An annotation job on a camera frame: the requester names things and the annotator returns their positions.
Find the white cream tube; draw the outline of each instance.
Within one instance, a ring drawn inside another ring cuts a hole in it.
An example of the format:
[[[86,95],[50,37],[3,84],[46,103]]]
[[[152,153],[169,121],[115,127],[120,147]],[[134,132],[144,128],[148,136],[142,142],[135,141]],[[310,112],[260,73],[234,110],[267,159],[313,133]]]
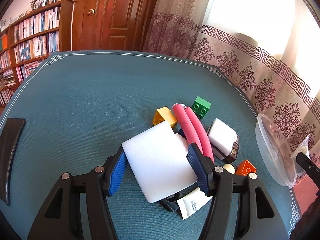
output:
[[[182,219],[190,217],[194,212],[203,207],[210,199],[212,199],[212,197],[207,197],[199,187],[183,198],[178,199],[177,202],[180,207]]]

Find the yellow lego brick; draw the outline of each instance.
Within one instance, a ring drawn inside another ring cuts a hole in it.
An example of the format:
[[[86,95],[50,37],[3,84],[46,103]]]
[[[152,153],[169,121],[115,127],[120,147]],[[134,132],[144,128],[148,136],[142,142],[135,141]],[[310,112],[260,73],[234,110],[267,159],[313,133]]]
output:
[[[171,110],[166,106],[156,110],[152,123],[153,125],[157,125],[163,121],[168,121],[172,129],[178,122],[177,118],[173,115]]]

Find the orange lego brick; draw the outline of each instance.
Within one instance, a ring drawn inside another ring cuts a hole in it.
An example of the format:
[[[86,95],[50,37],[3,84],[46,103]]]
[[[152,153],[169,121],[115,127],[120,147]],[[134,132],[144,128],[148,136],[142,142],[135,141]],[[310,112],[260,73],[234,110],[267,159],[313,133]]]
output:
[[[247,176],[250,172],[256,173],[257,169],[248,160],[241,162],[237,168],[236,174]]]

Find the beige ball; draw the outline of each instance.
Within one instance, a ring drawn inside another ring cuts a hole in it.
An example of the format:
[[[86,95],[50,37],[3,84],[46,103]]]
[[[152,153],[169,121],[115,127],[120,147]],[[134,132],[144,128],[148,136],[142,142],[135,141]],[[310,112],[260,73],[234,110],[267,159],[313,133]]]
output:
[[[235,168],[229,163],[223,165],[222,167],[232,174],[235,174],[235,172],[236,172]]]

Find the blue tablecloth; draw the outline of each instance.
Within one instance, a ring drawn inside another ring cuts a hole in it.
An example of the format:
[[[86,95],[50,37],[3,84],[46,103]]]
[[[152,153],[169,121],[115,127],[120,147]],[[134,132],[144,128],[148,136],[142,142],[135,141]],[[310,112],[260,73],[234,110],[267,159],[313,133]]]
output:
[[[78,175],[103,164],[122,142],[151,127],[157,108],[191,105],[196,96],[212,103],[202,120],[205,128],[218,117],[239,134],[233,164],[248,159],[257,168],[289,233],[299,217],[295,198],[262,161],[256,113],[245,96],[215,66],[141,52],[54,53],[25,80],[0,118],[0,130],[7,117],[26,120],[12,167],[11,205],[0,201],[1,211],[26,239],[62,173]],[[119,239],[128,240],[198,239],[210,205],[182,220],[159,203],[147,202],[129,166],[108,204]],[[84,234],[90,239],[85,203],[82,207]],[[226,239],[233,236],[236,211],[234,194]]]

